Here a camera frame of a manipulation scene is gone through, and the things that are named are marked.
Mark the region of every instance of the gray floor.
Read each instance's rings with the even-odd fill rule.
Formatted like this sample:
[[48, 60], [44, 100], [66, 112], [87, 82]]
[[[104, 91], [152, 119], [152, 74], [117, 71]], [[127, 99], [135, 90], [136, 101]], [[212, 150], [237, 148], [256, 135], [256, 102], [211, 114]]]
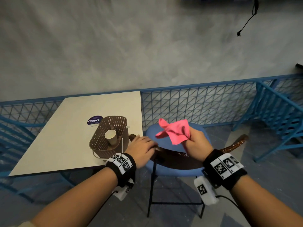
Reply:
[[[273, 193], [278, 199], [286, 203], [299, 214], [303, 215], [303, 160], [295, 158], [289, 151], [279, 151], [261, 163], [255, 163], [252, 156], [258, 155], [279, 141], [279, 137], [260, 123], [248, 127], [250, 140], [241, 153], [241, 162], [246, 170], [262, 187]], [[230, 126], [210, 127], [206, 131], [215, 148], [223, 148], [231, 136]], [[88, 177], [90, 170], [77, 171], [73, 174], [75, 180], [81, 181]], [[59, 177], [58, 174], [35, 176], [25, 183], [36, 181], [51, 181]], [[228, 201], [221, 201], [222, 206], [209, 206], [200, 220], [197, 214], [201, 207], [181, 205], [153, 205], [150, 218], [146, 217], [151, 174], [145, 168], [136, 174], [136, 184], [123, 202], [112, 197], [102, 210], [96, 215], [89, 226], [245, 226], [239, 221], [241, 213], [231, 213], [233, 205]], [[13, 196], [7, 191], [0, 191], [0, 226], [11, 226], [30, 220], [45, 205], [67, 191], [69, 187], [58, 184], [44, 191], [31, 193], [42, 204], [30, 204], [23, 198]], [[172, 177], [157, 178], [154, 186], [154, 201], [193, 201], [199, 202], [199, 195], [183, 179]], [[218, 216], [208, 215], [214, 211]]]

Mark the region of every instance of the white table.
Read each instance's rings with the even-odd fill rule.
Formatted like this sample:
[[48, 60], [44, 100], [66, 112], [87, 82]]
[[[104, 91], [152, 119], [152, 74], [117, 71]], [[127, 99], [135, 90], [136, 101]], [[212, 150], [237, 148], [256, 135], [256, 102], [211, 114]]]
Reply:
[[124, 116], [128, 133], [142, 136], [140, 91], [66, 98], [10, 176], [103, 165], [89, 148], [97, 126], [87, 121], [97, 115]]

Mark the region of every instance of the pink cloth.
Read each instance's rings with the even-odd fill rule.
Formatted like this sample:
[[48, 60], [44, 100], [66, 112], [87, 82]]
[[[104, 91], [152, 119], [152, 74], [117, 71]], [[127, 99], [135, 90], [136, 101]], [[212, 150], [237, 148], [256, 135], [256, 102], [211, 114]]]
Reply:
[[169, 136], [173, 145], [178, 145], [181, 142], [190, 139], [189, 125], [187, 119], [173, 123], [168, 123], [164, 119], [159, 119], [160, 127], [163, 131], [156, 134], [157, 139]]

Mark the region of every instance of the person's left hand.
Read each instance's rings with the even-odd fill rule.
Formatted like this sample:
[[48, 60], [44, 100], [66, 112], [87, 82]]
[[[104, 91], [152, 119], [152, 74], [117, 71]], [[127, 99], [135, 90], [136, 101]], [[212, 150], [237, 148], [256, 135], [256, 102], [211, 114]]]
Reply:
[[128, 146], [125, 153], [133, 157], [136, 167], [139, 169], [144, 167], [148, 160], [150, 160], [154, 154], [152, 146], [157, 145], [158, 144], [155, 141], [152, 141], [149, 137], [140, 137], [140, 135], [137, 135]]

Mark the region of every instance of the paper cup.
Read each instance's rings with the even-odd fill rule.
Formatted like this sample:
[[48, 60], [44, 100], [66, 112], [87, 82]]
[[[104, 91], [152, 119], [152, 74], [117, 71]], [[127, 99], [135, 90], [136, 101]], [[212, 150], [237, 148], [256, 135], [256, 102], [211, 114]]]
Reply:
[[111, 145], [114, 146], [117, 144], [118, 139], [117, 139], [117, 133], [115, 130], [108, 130], [104, 136]]

